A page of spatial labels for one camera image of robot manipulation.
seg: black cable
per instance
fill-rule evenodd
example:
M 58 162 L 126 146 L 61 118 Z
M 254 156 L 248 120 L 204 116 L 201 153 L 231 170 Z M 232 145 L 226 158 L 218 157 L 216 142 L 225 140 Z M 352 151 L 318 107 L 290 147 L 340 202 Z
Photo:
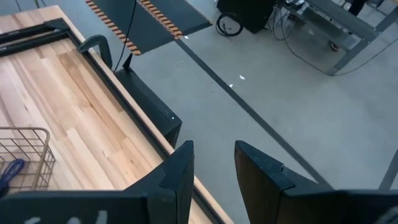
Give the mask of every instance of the black cable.
M 116 72 L 116 70 L 118 69 L 118 66 L 119 66 L 119 64 L 120 64 L 120 61 L 121 61 L 122 58 L 123 58 L 124 48 L 126 47 L 127 38 L 129 37 L 129 33 L 130 33 L 132 21 L 133 21 L 133 18 L 134 18 L 134 13 L 136 12 L 136 6 L 137 6 L 137 0 L 134 0 L 134 6 L 132 7 L 130 24 L 129 24 L 129 28 L 128 28 L 128 30 L 127 30 L 126 38 L 124 39 L 124 44 L 123 44 L 123 48 L 122 48 L 122 54 L 120 55 L 119 61 L 118 61 L 118 63 L 116 64 L 116 67 L 114 68 L 113 73 Z
M 306 60 L 303 59 L 302 57 L 298 56 L 298 55 L 290 48 L 290 46 L 289 46 L 289 44 L 287 43 L 286 38 L 285 38 L 285 34 L 284 34 L 284 30 L 283 30 L 283 21 L 282 21 L 282 36 L 283 36 L 283 40 L 285 41 L 285 44 L 286 44 L 287 48 L 290 50 L 290 52 L 291 52 L 294 56 L 296 56 L 298 59 L 302 60 L 303 62 L 305 62 L 305 63 L 308 64 L 309 66 L 313 67 L 315 70 L 318 70 L 319 72 L 322 72 L 323 74 L 325 74 L 325 75 L 330 75 L 330 76 L 346 75 L 346 74 L 349 74 L 349 73 L 351 73 L 351 72 L 357 71 L 358 69 L 360 69 L 361 67 L 363 67 L 364 65 L 366 65 L 367 63 L 369 63 L 371 60 L 373 60 L 374 58 L 376 58 L 377 56 L 379 56 L 381 53 L 383 53 L 383 51 L 385 51 L 387 48 L 389 48 L 393 43 L 395 43 L 395 42 L 398 41 L 398 38 L 396 38 L 394 41 L 392 41 L 390 44 L 388 44 L 386 47 L 384 47 L 380 52 L 378 52 L 377 54 L 373 55 L 373 57 L 371 57 L 369 60 L 365 61 L 364 63 L 362 63 L 360 66 L 356 67 L 355 69 L 352 69 L 352 70 L 350 70 L 350 71 L 348 71 L 348 72 L 345 72 L 345 73 L 341 73 L 341 74 L 337 74 L 337 75 L 331 75 L 331 74 L 328 74 L 328 73 L 324 72 L 322 69 L 320 69 L 320 68 L 314 66 L 313 64 L 311 64 L 310 62 L 306 61 Z
M 282 21 L 285 19 L 286 16 L 288 16 L 289 12 L 286 12 L 286 13 L 282 16 L 282 10 L 281 10 L 280 8 L 279 8 L 279 10 L 280 10 L 281 17 L 280 17 L 280 19 L 278 20 L 278 22 L 277 22 L 276 24 L 278 24 L 279 21 L 281 21 L 281 29 L 283 30 L 284 27 L 283 27 L 283 22 L 282 22 Z M 294 30 L 295 26 L 297 25 L 297 23 L 294 24 L 292 30 L 290 31 L 290 33 L 289 33 L 286 37 L 283 37 L 282 39 L 280 39 L 280 38 L 278 38 L 278 37 L 276 36 L 276 34 L 275 34 L 275 30 L 276 30 L 276 28 L 275 28 L 275 18 L 276 18 L 276 12 L 274 13 L 274 25 L 273 25 L 273 29 L 272 29 L 272 35 L 273 35 L 274 38 L 277 39 L 277 40 L 285 40 L 285 39 L 288 39 L 288 38 L 290 37 L 290 35 L 293 33 L 293 30 Z
M 233 19 L 234 21 L 236 21 L 239 24 L 239 30 L 236 31 L 235 33 L 229 33 L 226 30 L 225 23 L 223 22 L 223 24 L 221 25 L 221 21 L 224 19 L 224 17 L 229 17 L 229 18 Z M 220 35 L 222 35 L 224 37 L 235 37 L 235 36 L 239 35 L 240 33 L 242 33 L 243 25 L 242 25 L 240 18 L 235 13 L 226 12 L 226 13 L 222 13 L 218 17 L 218 19 L 216 21 L 216 30 L 217 30 L 217 33 L 219 33 Z
M 22 12 L 21 7 L 20 7 L 20 5 L 19 5 L 19 3 L 18 3 L 18 0 L 15 0 L 15 3 L 17 3 L 17 6 L 18 6 L 19 11 Z

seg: orange and black striped tape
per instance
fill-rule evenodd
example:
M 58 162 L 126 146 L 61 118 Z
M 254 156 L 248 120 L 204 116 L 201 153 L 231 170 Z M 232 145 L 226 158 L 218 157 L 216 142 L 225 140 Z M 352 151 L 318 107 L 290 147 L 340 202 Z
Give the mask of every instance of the orange and black striped tape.
M 131 50 L 134 55 L 140 55 L 141 51 L 135 46 L 130 39 L 126 38 L 126 35 L 105 15 L 103 11 L 92 1 L 85 0 L 87 5 L 94 11 L 94 13 L 122 40 L 126 41 L 126 47 Z
M 182 32 L 175 26 L 168 18 L 166 18 L 160 10 L 158 10 L 150 1 L 148 0 L 137 0 L 140 4 L 157 22 L 162 24 L 162 26 L 167 29 L 173 36 L 174 39 L 182 37 Z

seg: metal bracket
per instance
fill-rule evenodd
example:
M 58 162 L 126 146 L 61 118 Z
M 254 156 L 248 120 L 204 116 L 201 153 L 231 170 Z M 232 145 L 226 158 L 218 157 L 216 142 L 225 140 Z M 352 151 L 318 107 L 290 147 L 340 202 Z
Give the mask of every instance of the metal bracket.
M 108 68 L 112 69 L 112 56 L 109 49 L 108 40 L 103 35 L 94 35 L 87 38 L 80 46 L 77 48 L 79 53 L 87 52 L 88 49 L 97 46 L 99 47 L 99 54 L 102 60 L 105 62 Z
M 51 27 L 58 30 L 68 30 L 69 26 L 63 19 L 53 19 L 51 21 L 44 22 L 46 27 Z

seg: black clamp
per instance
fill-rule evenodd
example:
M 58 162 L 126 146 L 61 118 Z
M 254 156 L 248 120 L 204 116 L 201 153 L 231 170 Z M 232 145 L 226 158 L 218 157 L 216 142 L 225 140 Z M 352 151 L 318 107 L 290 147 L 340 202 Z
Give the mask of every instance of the black clamp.
M 99 54 L 102 60 L 105 62 L 108 68 L 112 69 L 112 56 L 109 49 L 108 40 L 103 35 L 94 35 L 87 38 L 80 46 L 77 48 L 79 53 L 87 52 L 88 49 L 97 46 L 99 47 Z

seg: floor marking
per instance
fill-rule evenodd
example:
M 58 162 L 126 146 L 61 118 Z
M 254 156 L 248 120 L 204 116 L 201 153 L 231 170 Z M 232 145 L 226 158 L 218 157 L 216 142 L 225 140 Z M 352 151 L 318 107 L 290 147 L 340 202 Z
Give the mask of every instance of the floor marking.
M 292 156 L 321 186 L 333 187 L 316 171 L 279 133 L 255 112 L 233 89 L 227 85 L 200 57 L 181 39 L 175 40 L 178 46 L 189 55 L 237 104 L 242 107 L 285 151 Z
M 390 190 L 392 183 L 394 183 L 394 180 L 397 176 L 397 173 L 398 173 L 398 150 L 396 150 L 396 153 L 394 154 L 394 157 L 391 160 L 390 166 L 388 167 L 387 172 L 384 175 L 383 180 L 381 181 L 379 190 Z
M 124 43 L 126 41 L 126 47 L 134 54 L 140 55 L 141 51 L 134 45 L 130 39 L 126 39 L 126 35 L 107 17 L 107 15 L 92 1 L 92 0 L 85 0 L 88 7 L 113 31 L 116 36 L 122 40 Z
M 148 0 L 137 0 L 138 4 L 142 6 L 157 22 L 159 22 L 166 30 L 168 30 L 174 39 L 181 38 L 182 32 L 174 25 L 168 18 L 166 18 L 160 10 L 158 10 L 150 1 Z

